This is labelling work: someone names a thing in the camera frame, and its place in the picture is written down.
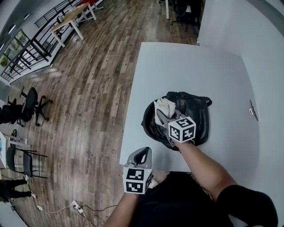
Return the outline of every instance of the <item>sneaker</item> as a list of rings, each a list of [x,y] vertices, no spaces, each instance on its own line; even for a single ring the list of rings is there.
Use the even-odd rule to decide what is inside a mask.
[[[31,191],[31,196],[36,199],[36,194],[34,192],[32,192],[32,191]]]
[[[28,175],[25,176],[25,180],[26,180],[26,182],[28,184]]]
[[[150,183],[148,188],[154,188],[159,184],[154,178],[152,179],[152,182]]]

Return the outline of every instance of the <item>black sleeve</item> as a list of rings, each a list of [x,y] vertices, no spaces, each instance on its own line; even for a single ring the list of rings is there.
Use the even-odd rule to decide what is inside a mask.
[[[270,197],[240,185],[225,188],[217,198],[217,206],[249,226],[277,227],[276,209]]]

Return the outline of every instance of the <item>person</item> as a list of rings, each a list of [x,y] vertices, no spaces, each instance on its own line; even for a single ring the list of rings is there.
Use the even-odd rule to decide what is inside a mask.
[[[144,195],[125,193],[104,227],[278,225],[274,204],[266,194],[238,185],[195,145],[175,144],[196,180],[186,172],[170,172]]]
[[[14,188],[28,184],[28,176],[21,180],[0,180],[0,201],[1,202],[11,202],[12,198],[23,198],[23,197],[34,197],[36,199],[35,193],[30,192],[19,192]]]

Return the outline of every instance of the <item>white cable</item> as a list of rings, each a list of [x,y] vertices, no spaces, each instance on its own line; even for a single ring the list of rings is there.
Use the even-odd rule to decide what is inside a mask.
[[[91,227],[93,227],[92,223],[89,221],[89,219],[86,217],[85,213],[82,212],[82,214],[84,214],[85,218],[88,220],[88,222],[90,223]]]
[[[65,208],[68,208],[68,207],[63,207],[62,209],[60,209],[59,211],[45,211],[45,209],[43,209],[43,211],[44,212],[46,212],[47,213],[47,215],[51,218],[51,216],[50,216],[50,214],[49,213],[58,213],[58,212],[60,212],[60,211],[62,211],[63,209],[65,209]]]

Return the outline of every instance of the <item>black shirt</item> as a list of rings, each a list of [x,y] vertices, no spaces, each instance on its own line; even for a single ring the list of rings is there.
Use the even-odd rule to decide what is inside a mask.
[[[234,225],[232,219],[243,223]],[[140,197],[133,227],[158,226],[268,226],[276,227],[277,213],[264,193],[239,185],[225,188],[213,202],[201,186],[183,172],[171,172]]]

